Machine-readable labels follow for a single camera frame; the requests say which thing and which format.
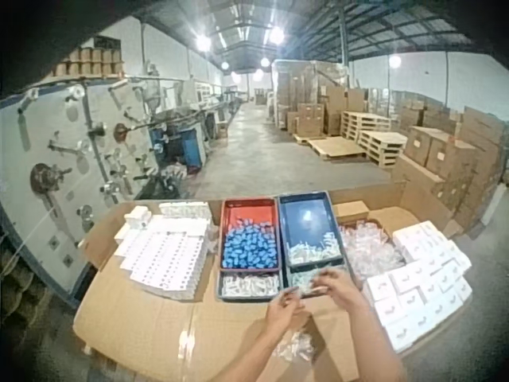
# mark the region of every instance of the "cardboard sheet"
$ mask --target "cardboard sheet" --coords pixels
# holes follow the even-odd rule
[[[391,234],[431,220],[439,229],[457,232],[450,212],[413,183],[373,185],[329,191],[332,203],[362,201],[369,216]],[[209,201],[220,221],[222,201]],[[133,205],[158,213],[160,201],[135,201],[112,209],[87,234],[84,254],[101,270],[78,309],[74,330],[88,346],[113,361],[156,380],[205,381],[225,368],[260,333],[265,303],[226,303],[216,299],[217,261],[208,257],[195,302],[178,302],[152,295],[119,269],[111,257],[123,214]],[[327,297],[307,298],[307,311],[293,323],[304,327],[317,349],[315,360],[288,363],[271,357],[262,381],[349,381],[359,377],[347,314]]]

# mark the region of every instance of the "blue plastic tray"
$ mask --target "blue plastic tray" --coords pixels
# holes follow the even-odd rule
[[[332,211],[328,193],[303,193],[285,195],[278,198],[279,225],[281,228],[282,250],[285,252],[287,267],[307,268],[320,267],[332,261],[344,258],[343,242]],[[291,264],[288,258],[288,246],[300,242],[320,246],[324,234],[333,232],[340,245],[341,255],[310,263]]]
[[[219,274],[217,275],[217,284],[216,284],[216,297],[217,298],[219,298],[225,302],[267,302],[276,296],[276,294],[274,296],[260,296],[260,297],[227,297],[227,296],[223,296],[223,290],[221,288],[221,286],[223,285],[223,277],[226,275],[231,276],[234,273],[245,274],[245,275],[249,275],[249,276],[262,275],[262,273],[260,273],[260,272],[258,274],[254,274],[252,272],[245,272],[245,271],[240,271],[240,272],[226,271],[226,272],[224,272],[224,271],[219,270]],[[264,273],[265,274],[276,273],[279,277],[279,291],[281,291],[284,288],[281,270],[279,270],[277,272],[264,272]]]

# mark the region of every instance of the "metal beam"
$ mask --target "metal beam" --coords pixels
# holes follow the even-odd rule
[[[444,31],[441,31],[441,32],[437,32],[437,34],[440,34],[440,35],[447,35],[447,34],[461,34],[459,33],[457,30],[444,30]],[[416,37],[425,37],[425,36],[429,36],[428,33],[418,33],[418,34],[413,34],[411,36],[408,36],[408,38],[416,38]],[[381,40],[381,41],[378,41],[379,44],[387,44],[387,43],[391,43],[393,41],[399,41],[399,40],[402,40],[402,38],[389,38],[389,39],[386,39],[386,40]],[[365,49],[365,48],[369,48],[370,46],[372,46],[371,44],[368,44],[368,45],[363,45],[363,46],[360,46],[358,48],[355,48],[355,49],[351,49],[350,50],[350,53],[352,52],[356,52],[356,51],[359,51],[359,50],[362,50],[362,49]],[[424,45],[423,46],[423,49],[422,50],[426,50],[426,47],[427,46],[433,46],[433,45]],[[455,45],[454,44],[448,44],[448,45],[442,45],[440,44],[440,46],[443,48],[443,50],[450,50],[450,48],[454,47]],[[394,51],[393,49],[393,52],[401,52],[401,51],[409,51],[409,52],[413,52],[414,50],[416,49],[420,49],[421,46],[420,45],[412,45],[410,47],[404,47],[404,48],[396,48],[396,50]]]
[[[386,29],[392,30],[396,34],[396,36],[398,36],[401,40],[406,41],[409,45],[415,45],[415,43],[412,40],[407,38],[407,35],[405,35],[401,30],[399,30],[399,27],[391,24],[386,19],[380,18],[376,22],[384,26]]]
[[[413,17],[418,24],[422,25],[422,28],[426,29],[429,34],[437,38],[442,44],[447,43],[446,39],[435,34],[435,30],[431,27],[431,24],[428,23],[426,18],[421,18],[412,9],[406,10],[406,13]]]
[[[384,10],[383,12],[380,12],[380,13],[378,13],[378,14],[374,15],[374,16],[371,16],[370,18],[367,18],[366,20],[363,20],[362,22],[360,22],[360,23],[358,23],[358,24],[355,24],[355,25],[352,27],[352,30],[354,30],[354,29],[358,29],[359,27],[361,27],[361,26],[363,26],[363,25],[366,25],[366,24],[369,24],[370,22],[377,21],[377,19],[378,19],[378,18],[384,18],[384,17],[386,17],[386,16],[389,16],[390,14],[394,14],[394,13],[396,13],[396,12],[399,12],[400,10],[403,10],[404,8],[406,8],[406,7],[408,7],[408,6],[410,6],[410,4],[409,4],[409,3],[407,3],[407,4],[403,5],[401,9],[395,9],[395,8],[392,8],[392,7],[391,7],[391,8],[389,8],[389,9],[387,9],[387,10]],[[351,21],[352,21],[352,20],[347,21],[347,25],[348,25],[348,26],[351,24]],[[336,30],[332,33],[332,36],[331,36],[331,37],[328,37],[328,38],[326,38],[326,39],[325,39],[325,40],[323,40],[323,41],[314,41],[314,42],[313,42],[313,44],[314,44],[314,45],[317,45],[317,44],[327,44],[327,43],[329,43],[330,41],[333,41],[333,40],[336,38],[335,34],[336,34],[336,33],[338,33],[338,32],[339,32],[339,30],[338,30],[338,29],[336,29]]]
[[[257,44],[257,43],[249,42],[249,41],[240,41],[240,42],[237,42],[236,44],[228,46],[226,49],[220,50],[218,52],[218,54],[228,53],[228,52],[231,52],[232,50],[236,50],[238,48],[253,48],[253,49],[259,49],[262,51],[266,50],[269,52],[277,52],[278,51],[276,48],[272,48],[269,45],[261,45],[261,44]]]
[[[340,4],[340,0],[336,0],[336,12],[338,21],[340,22],[341,62],[343,66],[348,66],[347,23],[344,20],[344,7],[343,4]]]
[[[437,17],[436,16],[429,16],[427,17],[426,19],[423,19],[423,20],[437,20]],[[396,28],[399,28],[399,27],[402,27],[402,26],[407,26],[407,25],[413,25],[413,24],[416,24],[415,21],[405,21],[405,22],[402,22],[401,24],[397,24],[395,25]],[[361,34],[361,33],[355,33],[355,30],[353,31],[349,31],[350,34],[352,35],[357,35],[358,37],[357,38],[354,38],[354,39],[351,39],[348,41],[348,44],[353,44],[357,41],[361,41],[361,40],[366,40],[366,41],[370,41],[369,40],[369,37],[372,37],[372,36],[375,36],[377,34],[380,34],[380,33],[385,33],[385,32],[388,32],[388,31],[391,31],[392,30],[392,27],[390,28],[385,28],[385,29],[379,29],[379,30],[376,30],[375,32],[371,32],[371,33],[366,33],[366,34]],[[323,50],[323,48],[325,50],[329,50],[330,48],[328,47],[323,47],[323,45],[321,46],[322,49],[319,49],[319,48],[313,48],[311,50],[314,51],[314,52],[317,52],[317,53],[321,53],[321,50]]]

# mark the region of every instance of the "white small box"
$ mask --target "white small box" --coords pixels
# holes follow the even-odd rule
[[[442,269],[441,260],[439,260],[438,256],[433,253],[430,253],[428,257],[423,258],[422,261],[425,264],[428,275],[437,273],[440,269]]]
[[[448,273],[445,268],[442,268],[434,275],[431,275],[431,278],[436,284],[438,284],[442,292],[446,292],[451,289],[456,281],[454,276]]]
[[[438,284],[433,279],[423,280],[421,285],[418,286],[419,293],[424,300],[424,303],[433,301],[442,295],[442,291]]]
[[[387,336],[396,353],[408,349],[415,341],[414,321],[404,317],[386,326]]]
[[[454,278],[454,281],[458,280],[463,275],[463,273],[461,273],[460,264],[458,264],[455,259],[451,259],[443,266],[443,269]]]
[[[433,301],[426,303],[426,309],[432,314],[435,325],[440,324],[448,317],[449,304],[446,297],[441,294],[438,298]]]
[[[399,302],[401,306],[406,312],[411,312],[414,310],[420,310],[424,308],[424,302],[422,301],[422,297],[419,294],[417,289],[409,290],[406,293],[403,293],[398,296]]]
[[[435,315],[428,306],[424,306],[420,310],[415,310],[409,314],[408,318],[412,321],[416,339],[429,333],[436,324]]]
[[[414,289],[421,283],[422,275],[418,272],[423,272],[424,267],[422,265],[423,263],[421,261],[416,261],[404,266],[403,268],[394,269],[393,271],[388,272],[398,294]]]
[[[444,293],[444,298],[446,301],[446,317],[450,316],[454,312],[463,306],[463,301],[461,301],[461,297],[458,295],[454,288],[449,289]]]
[[[459,294],[461,301],[463,302],[467,301],[472,294],[472,288],[463,277],[456,281],[454,284],[454,290]]]
[[[370,277],[366,280],[366,283],[374,301],[396,295],[396,290],[387,274]]]
[[[472,266],[472,262],[452,240],[449,240],[448,242],[448,249],[451,257],[453,257],[453,259],[455,259],[458,264],[460,264],[461,273],[464,275],[465,272]]]
[[[383,326],[405,317],[406,314],[397,297],[389,297],[375,302],[375,310]]]

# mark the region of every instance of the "warehouse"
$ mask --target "warehouse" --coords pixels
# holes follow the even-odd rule
[[[305,310],[251,380],[501,372],[495,42],[424,2],[115,8],[55,10],[58,47],[3,65],[2,343],[33,378],[236,380],[286,287]],[[325,268],[374,318],[368,356]]]

